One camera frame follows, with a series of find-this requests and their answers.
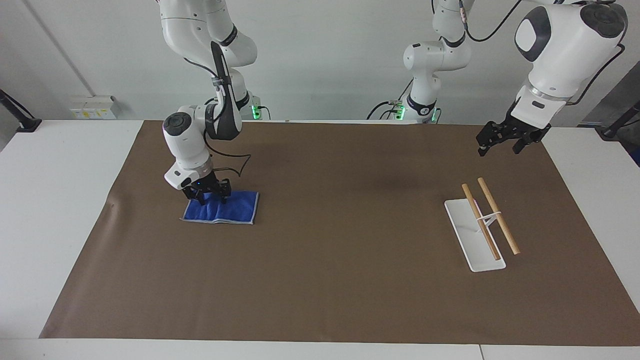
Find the black pole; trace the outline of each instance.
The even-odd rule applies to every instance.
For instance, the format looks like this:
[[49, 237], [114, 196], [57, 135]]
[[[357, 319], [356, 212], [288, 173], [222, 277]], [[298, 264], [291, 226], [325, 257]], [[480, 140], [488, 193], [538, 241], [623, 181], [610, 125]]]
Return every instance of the black pole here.
[[622, 116], [616, 120], [611, 126], [605, 129], [599, 129], [598, 133], [602, 138], [613, 139], [618, 130], [623, 127], [629, 120], [631, 120], [634, 116], [636, 116], [640, 112], [640, 101], [635, 103], [631, 109], [627, 110]]
[[32, 133], [33, 131], [36, 131], [42, 122], [41, 119], [29, 119], [25, 116], [25, 114], [16, 107], [13, 101], [11, 101], [7, 97], [7, 94], [2, 90], [0, 90], [0, 104], [9, 110], [9, 112], [20, 122], [20, 127], [16, 129], [16, 133]]

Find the white power outlet box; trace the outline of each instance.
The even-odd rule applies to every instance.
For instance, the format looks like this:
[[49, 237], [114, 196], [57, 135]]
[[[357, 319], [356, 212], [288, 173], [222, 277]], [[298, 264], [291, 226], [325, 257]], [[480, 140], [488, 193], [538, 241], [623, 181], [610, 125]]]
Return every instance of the white power outlet box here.
[[113, 96], [72, 97], [69, 110], [76, 119], [117, 119], [121, 114]]

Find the blue towel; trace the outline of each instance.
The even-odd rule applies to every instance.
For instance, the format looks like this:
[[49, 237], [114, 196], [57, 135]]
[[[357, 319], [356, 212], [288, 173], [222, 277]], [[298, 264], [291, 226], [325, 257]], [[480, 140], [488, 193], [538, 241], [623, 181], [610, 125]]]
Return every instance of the blue towel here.
[[227, 203], [212, 193], [204, 194], [204, 205], [197, 200], [189, 200], [184, 210], [184, 221], [206, 224], [251, 224], [258, 206], [257, 192], [232, 192]]

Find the wooden stick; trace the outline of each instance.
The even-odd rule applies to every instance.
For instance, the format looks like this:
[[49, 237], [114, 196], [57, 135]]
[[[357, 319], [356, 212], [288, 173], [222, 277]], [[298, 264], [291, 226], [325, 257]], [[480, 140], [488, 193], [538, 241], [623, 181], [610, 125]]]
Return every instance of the wooden stick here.
[[[489, 201], [489, 205], [491, 206], [491, 210], [494, 213], [497, 213], [498, 211], [500, 211], [498, 209], [498, 204], [495, 203], [495, 199], [493, 198], [493, 195], [491, 195], [491, 192], [489, 191], [489, 187], [486, 185], [486, 182], [484, 181], [484, 179], [482, 177], [478, 178], [478, 183], [480, 183], [480, 187], [482, 188], [482, 191], [484, 192], [484, 196], [486, 196], [486, 199]], [[502, 216], [502, 213], [497, 214], [497, 219], [498, 219], [498, 224], [500, 224], [500, 228], [502, 229], [502, 232], [504, 233], [504, 237], [507, 238], [507, 241], [509, 242], [509, 246], [511, 247], [511, 251], [513, 251], [514, 255], [517, 255], [520, 253], [520, 248], [518, 247], [518, 244], [516, 242], [516, 240], [513, 238], [513, 235], [511, 234], [511, 230], [509, 230], [509, 227], [507, 226], [507, 222], [504, 220], [504, 216]]]
[[495, 248], [495, 244], [491, 240], [491, 235], [489, 235], [489, 230], [487, 230], [486, 224], [484, 223], [484, 220], [479, 218], [482, 215], [480, 215], [480, 211], [478, 210], [478, 207], [476, 206], [476, 202], [474, 201], [474, 196], [471, 195], [471, 190], [469, 190], [469, 186], [467, 184], [462, 184], [462, 190], [465, 192], [465, 196], [467, 197], [467, 200], [469, 201], [469, 205], [471, 205], [471, 210], [474, 212], [474, 215], [476, 216], [476, 219], [478, 221], [478, 226], [480, 226], [480, 230], [482, 231], [482, 234], [484, 235], [484, 238], [486, 239], [486, 243], [487, 243], [487, 245], [489, 245], [489, 249], [491, 249], [491, 253], [493, 254], [493, 258], [496, 261], [499, 260], [500, 259], [500, 254], [498, 253], [498, 249]]

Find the white tabletop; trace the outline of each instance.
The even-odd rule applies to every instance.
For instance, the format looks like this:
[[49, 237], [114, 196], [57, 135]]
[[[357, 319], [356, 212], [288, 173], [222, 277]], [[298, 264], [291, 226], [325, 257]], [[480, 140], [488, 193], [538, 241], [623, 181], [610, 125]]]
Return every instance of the white tabletop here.
[[[36, 340], [136, 137], [140, 121], [45, 121], [0, 152], [0, 360], [640, 359], [640, 348], [155, 340]], [[640, 170], [593, 130], [544, 140], [580, 210], [640, 309]]]

